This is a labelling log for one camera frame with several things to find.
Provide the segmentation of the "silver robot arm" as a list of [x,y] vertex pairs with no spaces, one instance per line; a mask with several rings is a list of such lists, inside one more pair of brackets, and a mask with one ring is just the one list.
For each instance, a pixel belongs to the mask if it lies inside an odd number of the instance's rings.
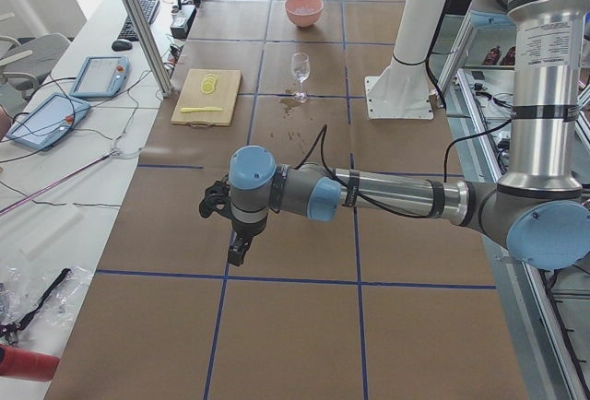
[[242,147],[223,188],[223,213],[235,234],[231,265],[243,263],[270,212],[329,221],[339,206],[361,204],[448,219],[539,269],[562,269],[588,255],[589,211],[572,175],[572,144],[589,0],[473,0],[473,9],[506,15],[516,28],[508,166],[497,182],[442,183],[323,163],[290,167],[263,147]]

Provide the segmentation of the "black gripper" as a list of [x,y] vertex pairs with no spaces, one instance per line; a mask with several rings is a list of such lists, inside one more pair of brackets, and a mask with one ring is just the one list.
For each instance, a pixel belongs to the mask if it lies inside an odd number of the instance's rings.
[[243,265],[254,237],[261,234],[265,228],[265,222],[233,222],[232,229],[235,232],[235,239],[228,248],[227,262],[230,265]]

